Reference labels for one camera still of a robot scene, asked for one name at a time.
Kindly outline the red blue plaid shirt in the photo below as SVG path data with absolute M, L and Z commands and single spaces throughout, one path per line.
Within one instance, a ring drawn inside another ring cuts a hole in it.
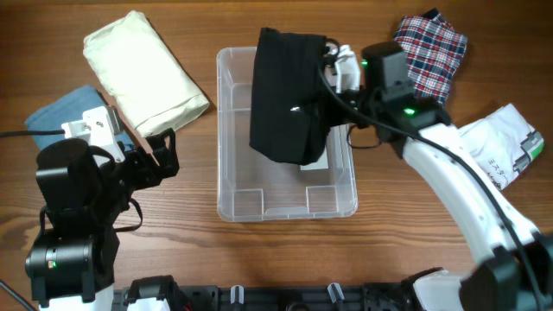
M 467 51 L 467 36 L 457 32 L 433 8 L 420 16 L 404 16 L 393 40 L 406 53 L 416 95 L 434 98 L 444 106 L 452 90 L 454 74 Z

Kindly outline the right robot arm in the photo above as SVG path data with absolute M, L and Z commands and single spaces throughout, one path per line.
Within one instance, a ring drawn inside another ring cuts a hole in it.
M 327 88 L 359 128 L 372 126 L 430 185 L 457 224 L 475 267 L 425 270 L 401 283 L 406 310 L 550 310 L 552 237 L 541 233 L 486 177 L 433 98 L 417 98 L 395 41 L 366 47 L 365 87 Z

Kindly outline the white printed t-shirt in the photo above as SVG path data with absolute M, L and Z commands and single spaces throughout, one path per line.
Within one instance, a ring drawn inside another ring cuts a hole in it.
M 544 147 L 541 133 L 512 104 L 461 127 L 459 134 L 471 157 L 499 190 L 515 181 Z

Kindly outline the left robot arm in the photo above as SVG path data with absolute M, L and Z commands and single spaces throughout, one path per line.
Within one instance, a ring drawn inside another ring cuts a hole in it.
M 180 168 L 173 130 L 147 142 L 152 154 L 138 147 L 122 162 L 80 138 L 54 143 L 37 156 L 36 180 L 46 204 L 25 270 L 41 309 L 111 309 L 122 232 L 116 219 L 139 206 L 134 192 L 158 186 Z

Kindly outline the black garment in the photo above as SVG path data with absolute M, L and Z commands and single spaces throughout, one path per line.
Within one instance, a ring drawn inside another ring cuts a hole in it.
M 273 162 L 308 165 L 325 149 L 323 35 L 262 28 L 254 59 L 250 146 Z

